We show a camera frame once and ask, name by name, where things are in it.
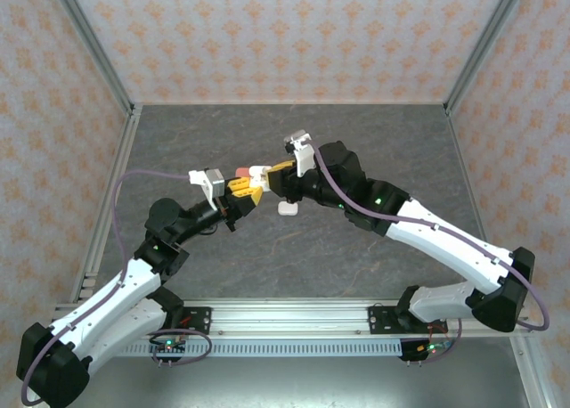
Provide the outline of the controller board with LED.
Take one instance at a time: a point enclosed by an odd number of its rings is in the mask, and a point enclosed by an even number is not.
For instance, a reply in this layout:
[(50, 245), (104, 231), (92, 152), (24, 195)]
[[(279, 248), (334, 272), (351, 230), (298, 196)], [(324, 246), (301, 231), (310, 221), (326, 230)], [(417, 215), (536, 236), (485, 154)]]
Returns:
[(452, 347), (453, 342), (449, 340), (402, 339), (399, 359), (407, 364), (432, 363), (442, 358)]
[(185, 340), (181, 336), (153, 336), (149, 343), (151, 359), (158, 365), (173, 365), (186, 353)]

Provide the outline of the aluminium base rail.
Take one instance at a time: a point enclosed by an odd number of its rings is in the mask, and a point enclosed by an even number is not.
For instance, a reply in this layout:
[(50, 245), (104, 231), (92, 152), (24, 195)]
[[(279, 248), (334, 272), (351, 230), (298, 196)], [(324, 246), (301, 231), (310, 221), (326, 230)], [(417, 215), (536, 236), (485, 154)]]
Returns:
[[(393, 299), (366, 298), (203, 298), (184, 306), (212, 308), (212, 339), (406, 339), (406, 334), (371, 334), (367, 309), (376, 303), (395, 306)], [(128, 318), (132, 306), (111, 303), (79, 321), (64, 335), (93, 343), (118, 323), (132, 342), (143, 336), (143, 325)]]

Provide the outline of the grey metal sheet panel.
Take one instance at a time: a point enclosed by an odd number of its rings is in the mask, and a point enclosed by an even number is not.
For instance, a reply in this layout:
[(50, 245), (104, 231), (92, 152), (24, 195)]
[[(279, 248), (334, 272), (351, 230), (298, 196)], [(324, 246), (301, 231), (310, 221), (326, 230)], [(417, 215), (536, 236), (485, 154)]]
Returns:
[(456, 354), (394, 358), (207, 359), (159, 368), (118, 359), (72, 408), (530, 408), (515, 364)]

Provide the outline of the aluminium frame leg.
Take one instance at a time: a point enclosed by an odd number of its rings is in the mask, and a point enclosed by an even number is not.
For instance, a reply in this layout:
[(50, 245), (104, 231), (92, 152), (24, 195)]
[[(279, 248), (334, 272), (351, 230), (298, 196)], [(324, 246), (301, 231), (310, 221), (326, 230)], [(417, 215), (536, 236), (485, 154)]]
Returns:
[(543, 377), (539, 348), (526, 337), (509, 339), (529, 408), (555, 408), (547, 383)]

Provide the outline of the aluminium side rail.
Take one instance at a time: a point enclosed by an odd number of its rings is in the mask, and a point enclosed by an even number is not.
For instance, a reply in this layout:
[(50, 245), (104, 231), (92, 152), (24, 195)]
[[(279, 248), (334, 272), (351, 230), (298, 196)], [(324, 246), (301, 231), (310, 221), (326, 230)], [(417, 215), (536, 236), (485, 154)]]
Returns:
[(85, 254), (83, 255), (71, 291), (69, 299), (71, 304), (75, 304), (79, 301), (85, 277), (90, 273), (97, 274), (99, 270), (112, 221), (112, 190), (115, 182), (125, 172), (142, 108), (143, 105), (141, 103), (136, 103), (127, 113), (125, 122), (121, 128), (115, 154), (110, 163), (110, 171), (102, 192), (98, 213), (94, 220), (94, 227), (91, 231), (90, 239), (86, 245)]
[(453, 124), (451, 116), (446, 115), (446, 122), (447, 122), (447, 126), (448, 126), (450, 133), (451, 133), (451, 136), (452, 136), (452, 141), (453, 141), (453, 144), (455, 146), (455, 150), (456, 150), (458, 158), (459, 158), (461, 172), (462, 172), (464, 181), (465, 181), (466, 186), (467, 186), (469, 201), (470, 201), (471, 208), (473, 210), (473, 213), (474, 213), (474, 216), (476, 219), (478, 236), (484, 242), (488, 242), (487, 234), (485, 232), (485, 230), (486, 230), (485, 224), (482, 221), (482, 217), (481, 217), (478, 205), (477, 205), (476, 195), (475, 195), (473, 185), (472, 185), (472, 181), (471, 181), (469, 171), (468, 171), (468, 162), (467, 162), (467, 160), (463, 154), (463, 150), (461, 148), (458, 131)]

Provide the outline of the aluminium corner post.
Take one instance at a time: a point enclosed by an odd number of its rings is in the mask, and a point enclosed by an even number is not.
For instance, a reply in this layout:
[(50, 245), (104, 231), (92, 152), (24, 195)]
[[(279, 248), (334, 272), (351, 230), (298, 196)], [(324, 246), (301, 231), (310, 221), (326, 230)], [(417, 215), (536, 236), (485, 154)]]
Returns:
[(491, 17), (484, 26), (472, 52), (456, 79), (447, 100), (443, 103), (447, 117), (450, 117), (460, 106), (462, 97), (474, 81), (477, 72), (484, 63), (487, 54), (491, 51), (495, 40), (501, 33), (509, 16), (516, 8), (518, 1), (519, 0), (498, 1)]
[(87, 19), (80, 2), (78, 0), (59, 1), (64, 11), (68, 14), (72, 25), (80, 39), (83, 41), (96, 68), (101, 73), (120, 109), (127, 115), (131, 114), (134, 109), (134, 103), (131, 101), (118, 76), (118, 73), (115, 71), (108, 54), (106, 54), (102, 43), (95, 33), (92, 24)]

